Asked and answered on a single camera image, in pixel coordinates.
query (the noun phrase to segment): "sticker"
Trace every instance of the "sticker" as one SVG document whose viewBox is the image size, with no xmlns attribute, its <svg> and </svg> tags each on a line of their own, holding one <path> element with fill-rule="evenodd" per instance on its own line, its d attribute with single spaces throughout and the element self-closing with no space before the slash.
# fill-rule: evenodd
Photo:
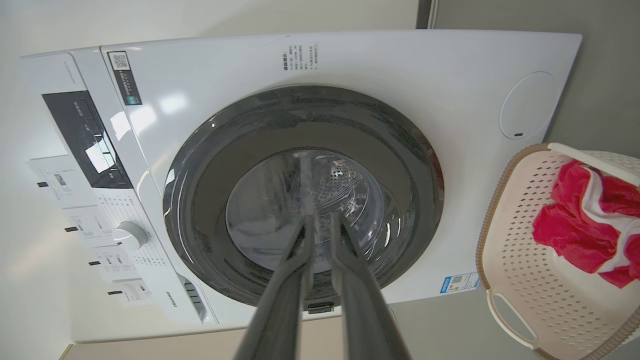
<svg viewBox="0 0 640 360">
<path fill-rule="evenodd" d="M 317 42 L 306 45 L 289 45 L 282 53 L 282 66 L 285 71 L 317 70 Z"/>
<path fill-rule="evenodd" d="M 440 293 L 451 293 L 454 291 L 475 289 L 480 283 L 480 276 L 477 272 L 470 272 L 462 275 L 447 276 L 444 278 Z"/>
<path fill-rule="evenodd" d="M 138 306 L 153 304 L 151 291 L 142 280 L 119 282 L 113 287 L 113 291 L 107 292 L 109 296 L 117 296 L 124 306 Z"/>
<path fill-rule="evenodd" d="M 97 203 L 91 185 L 73 157 L 32 159 L 28 164 L 38 178 L 37 186 L 48 193 L 57 207 L 74 208 Z"/>
<path fill-rule="evenodd" d="M 111 62 L 111 68 L 113 68 L 113 75 L 120 88 L 120 95 L 125 105 L 142 105 L 140 99 L 140 93 L 138 92 L 138 86 L 136 80 L 133 78 L 133 72 L 131 72 L 131 66 L 129 65 L 129 58 L 126 51 L 111 51 L 107 53 L 109 61 Z"/>
<path fill-rule="evenodd" d="M 105 221 L 102 211 L 97 206 L 62 209 L 67 220 L 78 230 L 85 247 L 101 247 L 114 245 L 113 227 Z"/>
<path fill-rule="evenodd" d="M 141 276 L 129 256 L 119 246 L 98 247 L 91 252 L 92 268 L 98 268 L 106 282 L 139 279 Z"/>
</svg>

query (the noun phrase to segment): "beige floor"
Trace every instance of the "beige floor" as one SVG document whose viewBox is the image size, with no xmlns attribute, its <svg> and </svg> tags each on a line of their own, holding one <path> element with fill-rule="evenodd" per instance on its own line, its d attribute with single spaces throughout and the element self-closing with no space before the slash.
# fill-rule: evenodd
<svg viewBox="0 0 640 360">
<path fill-rule="evenodd" d="M 572 32 L 582 49 L 547 139 L 640 158 L 640 1 L 440 0 L 436 28 Z M 414 359 L 537 359 L 482 290 L 391 305 Z M 640 359 L 640 340 L 608 359 Z"/>
</svg>

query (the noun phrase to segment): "white plastic basket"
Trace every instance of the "white plastic basket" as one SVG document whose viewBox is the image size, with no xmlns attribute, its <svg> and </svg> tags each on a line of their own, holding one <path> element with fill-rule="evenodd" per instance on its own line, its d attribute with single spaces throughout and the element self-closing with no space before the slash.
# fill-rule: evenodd
<svg viewBox="0 0 640 360">
<path fill-rule="evenodd" d="M 533 220 L 553 203 L 550 195 L 558 172 L 572 159 L 640 187 L 639 159 L 559 143 L 526 148 L 500 180 L 476 260 L 493 317 L 511 337 L 545 359 L 597 360 L 639 334 L 640 281 L 619 289 L 533 240 Z M 533 340 L 504 321 L 495 307 L 496 296 L 520 317 Z"/>
</svg>

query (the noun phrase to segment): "qr code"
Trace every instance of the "qr code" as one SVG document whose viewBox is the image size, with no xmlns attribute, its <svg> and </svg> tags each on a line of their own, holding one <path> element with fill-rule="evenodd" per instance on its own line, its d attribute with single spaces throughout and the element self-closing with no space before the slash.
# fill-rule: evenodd
<svg viewBox="0 0 640 360">
<path fill-rule="evenodd" d="M 53 174 L 53 176 L 58 180 L 60 186 L 65 186 L 67 182 L 60 176 L 60 174 Z"/>
<path fill-rule="evenodd" d="M 124 51 L 109 53 L 109 59 L 111 59 L 111 66 L 113 66 L 113 70 L 131 70 L 129 67 L 129 60 L 127 59 L 127 53 Z"/>
</svg>

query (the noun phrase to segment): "red cloth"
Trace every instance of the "red cloth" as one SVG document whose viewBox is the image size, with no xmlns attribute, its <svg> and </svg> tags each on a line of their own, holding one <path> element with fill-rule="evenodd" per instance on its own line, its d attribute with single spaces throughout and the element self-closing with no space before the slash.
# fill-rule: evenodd
<svg viewBox="0 0 640 360">
<path fill-rule="evenodd" d="M 566 164 L 558 173 L 551 199 L 556 203 L 542 208 L 533 222 L 536 242 L 553 247 L 558 255 L 581 270 L 594 273 L 616 253 L 620 233 L 609 224 L 593 221 L 581 208 L 587 190 L 588 170 L 577 160 Z M 606 213 L 621 213 L 640 218 L 640 192 L 617 177 L 602 176 L 599 204 Z M 629 237 L 625 255 L 631 262 L 613 271 L 600 273 L 603 279 L 623 288 L 640 279 L 640 234 Z"/>
</svg>

